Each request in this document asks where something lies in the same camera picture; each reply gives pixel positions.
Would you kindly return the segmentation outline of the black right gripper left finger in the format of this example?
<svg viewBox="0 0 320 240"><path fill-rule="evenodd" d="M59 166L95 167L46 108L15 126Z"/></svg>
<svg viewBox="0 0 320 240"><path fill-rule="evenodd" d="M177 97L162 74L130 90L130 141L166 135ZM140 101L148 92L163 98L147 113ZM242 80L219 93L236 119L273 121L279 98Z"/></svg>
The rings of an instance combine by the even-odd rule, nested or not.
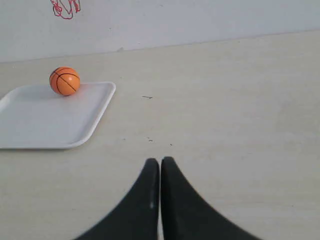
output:
<svg viewBox="0 0 320 240"><path fill-rule="evenodd" d="M160 167L149 158L118 205L78 240L157 240Z"/></svg>

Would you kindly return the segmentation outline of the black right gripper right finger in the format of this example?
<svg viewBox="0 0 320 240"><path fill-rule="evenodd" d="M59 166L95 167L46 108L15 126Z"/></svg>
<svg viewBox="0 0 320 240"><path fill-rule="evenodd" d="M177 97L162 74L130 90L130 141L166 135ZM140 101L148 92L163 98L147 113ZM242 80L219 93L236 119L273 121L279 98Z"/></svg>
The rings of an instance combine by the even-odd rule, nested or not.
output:
<svg viewBox="0 0 320 240"><path fill-rule="evenodd" d="M160 205L165 240L257 240L212 208L173 157L161 161Z"/></svg>

